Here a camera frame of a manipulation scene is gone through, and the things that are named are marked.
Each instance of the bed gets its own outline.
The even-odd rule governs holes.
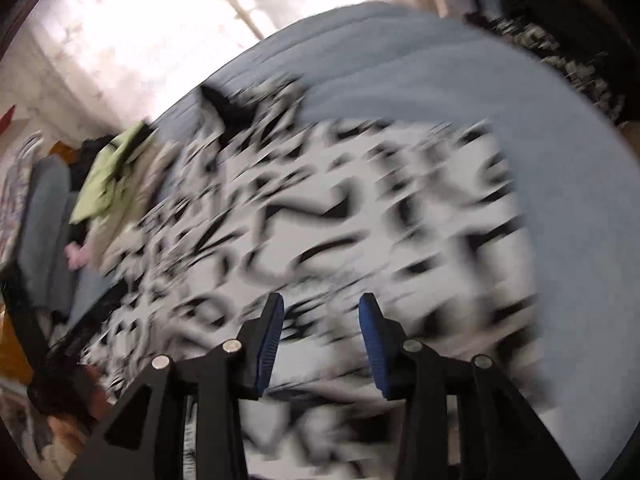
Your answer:
[[[640,171],[617,131],[526,54],[388,4],[302,20],[206,82],[231,93],[279,73],[302,77],[304,122],[490,121],[534,248],[542,373],[561,407],[557,437],[582,478],[601,478],[640,420]],[[191,92],[155,126],[184,142],[199,121]]]

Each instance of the gray cloth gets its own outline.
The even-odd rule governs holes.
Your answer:
[[[489,119],[532,238],[559,441],[585,480],[601,478],[640,419],[640,171],[617,132],[527,54],[387,4],[295,23],[207,83],[233,92],[281,72],[310,88],[302,122]],[[191,93],[158,124],[194,132],[196,103]]]

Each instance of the red object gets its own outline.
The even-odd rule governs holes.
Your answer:
[[[2,116],[0,119],[0,135],[4,134],[9,125],[11,124],[11,119],[14,116],[15,105],[9,108],[9,111]]]

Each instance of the silver screw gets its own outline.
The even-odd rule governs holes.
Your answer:
[[[494,365],[494,362],[488,355],[480,354],[474,357],[474,364],[478,368],[484,368],[487,370],[487,368],[491,368]]]
[[[162,370],[163,368],[168,367],[169,362],[169,358],[166,355],[158,355],[154,357],[153,361],[151,361],[151,365],[156,370]]]
[[[242,343],[238,339],[227,339],[222,343],[222,349],[228,353],[233,354],[242,348]]]
[[[404,343],[402,343],[402,348],[404,348],[407,352],[419,352],[422,350],[422,343],[420,341],[416,341],[415,339],[407,339]]]

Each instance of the black and white blanket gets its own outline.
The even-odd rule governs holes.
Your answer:
[[[302,98],[283,77],[236,94],[255,118],[222,147],[225,125],[203,106],[174,192],[111,247],[129,294],[84,360],[119,397],[154,355],[204,354],[278,291],[271,389],[243,407],[249,469],[362,478],[397,428],[371,384],[360,295],[440,353],[491,354],[534,396],[531,255],[487,124],[299,126]]]

